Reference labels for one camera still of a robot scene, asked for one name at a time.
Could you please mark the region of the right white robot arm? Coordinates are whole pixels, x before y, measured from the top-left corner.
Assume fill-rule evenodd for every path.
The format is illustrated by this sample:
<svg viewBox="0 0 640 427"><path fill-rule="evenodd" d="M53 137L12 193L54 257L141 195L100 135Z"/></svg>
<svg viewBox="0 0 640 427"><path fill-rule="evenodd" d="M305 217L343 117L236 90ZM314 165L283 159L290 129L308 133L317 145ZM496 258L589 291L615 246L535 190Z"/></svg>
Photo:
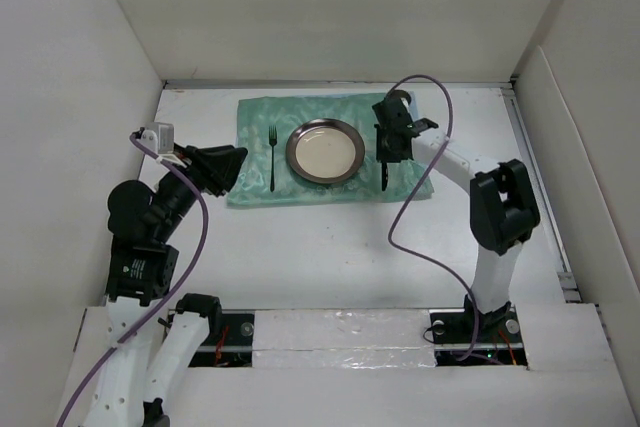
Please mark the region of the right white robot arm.
<svg viewBox="0 0 640 427"><path fill-rule="evenodd" d="M376 161L381 187L388 185L388 165L415 154L469 196L469 224L478 244L473 283L465 298L462 328L473 340L494 334L510 308L509 287L522 246L540 223L540 212L525 164L499 162L474 153L451 138L446 129L409 114L411 96L394 91L373 106L376 116Z"/></svg>

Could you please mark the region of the black metal fork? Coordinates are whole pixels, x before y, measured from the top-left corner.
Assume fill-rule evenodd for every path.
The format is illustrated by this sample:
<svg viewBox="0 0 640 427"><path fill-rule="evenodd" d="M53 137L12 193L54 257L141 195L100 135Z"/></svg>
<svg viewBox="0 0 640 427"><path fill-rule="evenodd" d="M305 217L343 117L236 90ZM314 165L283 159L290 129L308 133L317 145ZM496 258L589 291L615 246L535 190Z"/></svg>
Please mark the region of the black metal fork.
<svg viewBox="0 0 640 427"><path fill-rule="evenodd" d="M271 149L271 165L270 165L270 191L275 191L275 147L278 143L277 126L270 125L268 132L268 142Z"/></svg>

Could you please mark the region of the green satin placemat cloth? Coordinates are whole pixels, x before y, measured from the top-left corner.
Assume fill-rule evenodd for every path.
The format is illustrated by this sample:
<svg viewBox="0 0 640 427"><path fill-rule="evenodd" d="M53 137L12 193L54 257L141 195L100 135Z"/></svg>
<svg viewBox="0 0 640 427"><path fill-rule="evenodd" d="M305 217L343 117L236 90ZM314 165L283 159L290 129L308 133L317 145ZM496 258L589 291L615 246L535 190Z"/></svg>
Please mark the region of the green satin placemat cloth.
<svg viewBox="0 0 640 427"><path fill-rule="evenodd" d="M391 164L389 182L381 190L381 166L375 159L377 122L372 106L382 92L328 96L260 97L243 99L237 108L237 145L248 150L235 186L227 195L231 208L276 205L319 205L350 202L402 202L424 173L426 166L415 161ZM302 179L288 166L285 146L301 124L320 118L344 121L353 126L365 143L364 164L349 180L320 185ZM270 187L271 149L269 126L277 126L275 147L275 191Z"/></svg>

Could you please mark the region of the round metal plate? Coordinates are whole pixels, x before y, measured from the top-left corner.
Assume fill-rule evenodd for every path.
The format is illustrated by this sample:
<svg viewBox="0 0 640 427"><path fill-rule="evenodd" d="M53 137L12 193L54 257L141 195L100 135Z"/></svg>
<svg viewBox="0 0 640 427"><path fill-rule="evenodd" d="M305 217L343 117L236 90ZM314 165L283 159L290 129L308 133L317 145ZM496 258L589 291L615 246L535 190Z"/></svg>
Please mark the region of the round metal plate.
<svg viewBox="0 0 640 427"><path fill-rule="evenodd" d="M302 179L332 185L353 177L364 164L365 143L350 124L320 118L298 126L285 146L290 169Z"/></svg>

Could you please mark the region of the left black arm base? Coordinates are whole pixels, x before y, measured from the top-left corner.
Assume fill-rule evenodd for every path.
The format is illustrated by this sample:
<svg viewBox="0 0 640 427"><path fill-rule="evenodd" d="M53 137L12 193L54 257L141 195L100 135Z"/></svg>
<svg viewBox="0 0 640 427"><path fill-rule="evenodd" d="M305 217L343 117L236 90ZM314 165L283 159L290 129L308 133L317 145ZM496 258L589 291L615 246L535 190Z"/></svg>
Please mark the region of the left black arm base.
<svg viewBox="0 0 640 427"><path fill-rule="evenodd" d="M223 310L220 329L203 341L189 367L251 367L254 332L254 311Z"/></svg>

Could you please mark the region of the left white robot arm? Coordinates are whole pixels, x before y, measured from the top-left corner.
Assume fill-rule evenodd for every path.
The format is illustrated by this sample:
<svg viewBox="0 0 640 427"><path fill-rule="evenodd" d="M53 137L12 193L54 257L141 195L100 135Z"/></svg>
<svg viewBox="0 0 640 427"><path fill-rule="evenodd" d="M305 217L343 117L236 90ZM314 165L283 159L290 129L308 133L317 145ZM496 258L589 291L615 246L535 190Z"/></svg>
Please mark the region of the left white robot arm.
<svg viewBox="0 0 640 427"><path fill-rule="evenodd" d="M174 149L156 188L139 180L117 185L108 198L113 235L106 286L107 352L93 367L98 382L86 426L167 426L169 400L202 343L223 334L218 298L188 293L176 304L159 350L152 349L166 303L184 283L173 277L179 252L171 235L194 204L209 226L205 195L228 193L248 154L232 145Z"/></svg>

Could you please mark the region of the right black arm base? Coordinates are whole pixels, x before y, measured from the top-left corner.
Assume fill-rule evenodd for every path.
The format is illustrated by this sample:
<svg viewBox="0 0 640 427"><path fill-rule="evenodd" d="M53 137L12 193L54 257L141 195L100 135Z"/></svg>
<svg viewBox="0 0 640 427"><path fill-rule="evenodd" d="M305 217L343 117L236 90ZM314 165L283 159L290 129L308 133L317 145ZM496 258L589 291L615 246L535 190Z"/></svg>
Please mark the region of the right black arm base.
<svg viewBox="0 0 640 427"><path fill-rule="evenodd" d="M514 310L491 325L481 326L474 342L473 316L462 309L431 310L429 320L423 339L433 347L437 367L528 365Z"/></svg>

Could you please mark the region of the black knife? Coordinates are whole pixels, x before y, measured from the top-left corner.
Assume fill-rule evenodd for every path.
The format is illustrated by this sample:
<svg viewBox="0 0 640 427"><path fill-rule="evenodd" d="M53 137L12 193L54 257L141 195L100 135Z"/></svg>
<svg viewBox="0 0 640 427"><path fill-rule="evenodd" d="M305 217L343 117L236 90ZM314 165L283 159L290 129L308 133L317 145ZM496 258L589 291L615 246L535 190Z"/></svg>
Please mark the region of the black knife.
<svg viewBox="0 0 640 427"><path fill-rule="evenodd" d="M381 162L380 165L381 165L381 190L382 192L385 192L387 190L388 182L389 182L388 163Z"/></svg>

